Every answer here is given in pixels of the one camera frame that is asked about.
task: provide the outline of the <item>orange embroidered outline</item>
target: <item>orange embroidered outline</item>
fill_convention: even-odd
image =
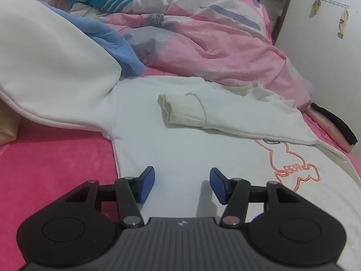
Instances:
[[[273,170],[275,170],[275,177],[277,178],[277,180],[279,181],[280,184],[283,184],[281,179],[279,177],[287,177],[290,175],[290,173],[287,171],[287,170],[280,170],[280,169],[277,169],[274,165],[273,165],[273,159],[272,159],[272,155],[273,155],[273,150],[272,149],[269,149],[268,147],[266,147],[265,145],[261,144],[257,139],[255,139],[255,142],[257,144],[259,144],[261,147],[264,147],[266,150],[268,150],[270,153],[269,153],[269,158],[270,158],[270,165],[272,167]],[[300,187],[300,183],[301,181],[309,181],[310,179],[314,180],[314,181],[320,181],[321,180],[321,177],[318,173],[318,169],[315,165],[313,164],[306,164],[306,161],[305,159],[295,153],[295,152],[292,152],[290,149],[289,149],[289,146],[288,146],[288,143],[284,143],[286,145],[286,153],[289,153],[289,154],[292,154],[298,158],[300,158],[303,162],[303,165],[301,166],[304,170],[309,170],[310,167],[313,167],[316,171],[316,174],[317,174],[317,178],[313,178],[310,174],[308,175],[308,177],[306,178],[302,178],[302,177],[297,177],[297,183],[296,183],[296,186],[295,188],[292,190],[293,192],[296,192],[298,190],[298,188]]]

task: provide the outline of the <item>pink pillow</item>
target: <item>pink pillow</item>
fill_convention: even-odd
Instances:
[[[345,152],[349,153],[353,149],[353,145],[350,145],[343,134],[337,129],[337,127],[326,118],[324,115],[318,113],[311,107],[307,108],[306,114],[316,122],[328,136]]]

